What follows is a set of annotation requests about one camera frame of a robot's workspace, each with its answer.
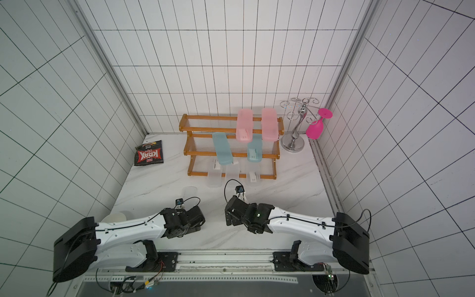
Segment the clear pencil case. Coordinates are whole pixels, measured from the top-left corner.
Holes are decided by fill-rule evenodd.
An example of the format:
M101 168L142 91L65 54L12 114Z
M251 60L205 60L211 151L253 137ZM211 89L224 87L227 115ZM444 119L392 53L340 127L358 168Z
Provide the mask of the clear pencil case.
M251 186L256 186L261 182L261 164L248 162L246 165L246 181Z
M225 166L226 181L230 179L238 180L240 173L241 173L241 168L238 161L234 161L233 163Z
M198 197L197 195L197 188L194 187L194 186L187 186L185 188L183 188L183 191L182 191L182 196L183 196L183 199L195 199Z
M219 161L213 158L209 163L206 183L209 188L220 188L222 184L222 169Z

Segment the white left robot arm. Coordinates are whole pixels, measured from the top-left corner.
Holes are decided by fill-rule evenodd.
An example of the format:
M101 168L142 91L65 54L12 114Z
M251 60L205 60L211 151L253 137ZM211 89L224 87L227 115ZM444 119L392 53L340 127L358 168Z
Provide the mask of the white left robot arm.
M155 240L181 238L199 231L204 223L197 205L190 210L165 208L152 216L115 223L84 218L54 242L53 282L73 280L91 269L157 271L161 259Z

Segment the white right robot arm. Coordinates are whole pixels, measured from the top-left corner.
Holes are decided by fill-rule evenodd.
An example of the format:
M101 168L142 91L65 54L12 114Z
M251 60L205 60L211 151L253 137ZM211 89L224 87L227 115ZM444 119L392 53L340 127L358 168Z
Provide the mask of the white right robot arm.
M270 204L248 204L233 196L225 207L228 226L244 225L253 234L287 233L298 237L293 259L307 266L338 262L353 273L369 274L369 232L348 214L311 217Z

